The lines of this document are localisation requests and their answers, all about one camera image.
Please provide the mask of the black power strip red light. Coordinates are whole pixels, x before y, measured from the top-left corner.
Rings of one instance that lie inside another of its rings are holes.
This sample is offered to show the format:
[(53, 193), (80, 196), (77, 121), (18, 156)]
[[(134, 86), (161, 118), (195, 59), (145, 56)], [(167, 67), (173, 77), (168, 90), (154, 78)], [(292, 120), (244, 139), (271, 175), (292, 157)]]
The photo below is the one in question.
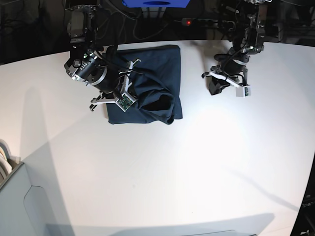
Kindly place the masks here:
[(210, 27), (210, 28), (233, 28), (235, 23), (226, 20), (199, 19), (199, 18), (183, 18), (181, 20), (183, 26), (187, 27)]

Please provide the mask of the blue box with oval hole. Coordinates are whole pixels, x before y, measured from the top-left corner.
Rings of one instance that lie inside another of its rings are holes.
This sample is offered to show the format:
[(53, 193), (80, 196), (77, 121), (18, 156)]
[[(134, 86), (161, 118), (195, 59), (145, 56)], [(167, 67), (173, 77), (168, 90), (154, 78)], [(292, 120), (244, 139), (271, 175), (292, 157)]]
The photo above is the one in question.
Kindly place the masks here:
[(126, 7), (174, 7), (186, 8), (190, 0), (123, 0)]

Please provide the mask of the white slats at left edge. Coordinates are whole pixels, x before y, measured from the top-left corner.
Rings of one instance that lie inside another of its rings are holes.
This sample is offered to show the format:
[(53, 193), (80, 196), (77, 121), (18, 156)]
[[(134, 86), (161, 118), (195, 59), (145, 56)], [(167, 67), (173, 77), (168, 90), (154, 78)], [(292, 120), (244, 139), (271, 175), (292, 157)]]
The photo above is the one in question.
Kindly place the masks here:
[(20, 164), (21, 158), (13, 156), (7, 143), (0, 140), (0, 182), (7, 179), (11, 172)]

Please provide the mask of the dark blue T-shirt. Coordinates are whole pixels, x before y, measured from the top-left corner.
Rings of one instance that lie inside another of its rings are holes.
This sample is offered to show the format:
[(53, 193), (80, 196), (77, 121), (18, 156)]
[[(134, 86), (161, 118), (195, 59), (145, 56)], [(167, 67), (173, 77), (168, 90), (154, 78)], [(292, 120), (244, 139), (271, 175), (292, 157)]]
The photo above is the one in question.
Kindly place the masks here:
[(110, 124), (151, 123), (167, 125), (182, 119), (180, 101), (181, 50), (177, 45), (118, 51), (126, 60), (140, 59), (138, 73), (131, 73), (130, 91), (137, 101), (123, 112), (115, 104), (107, 104)]

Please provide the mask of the grey bin at table corner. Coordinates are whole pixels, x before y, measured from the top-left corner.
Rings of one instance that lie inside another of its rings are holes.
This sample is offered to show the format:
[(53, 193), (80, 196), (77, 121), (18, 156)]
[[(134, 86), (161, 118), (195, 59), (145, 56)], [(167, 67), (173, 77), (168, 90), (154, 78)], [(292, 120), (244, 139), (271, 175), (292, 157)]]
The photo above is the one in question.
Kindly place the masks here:
[(24, 163), (18, 164), (0, 185), (0, 234), (49, 236), (47, 194), (31, 184)]

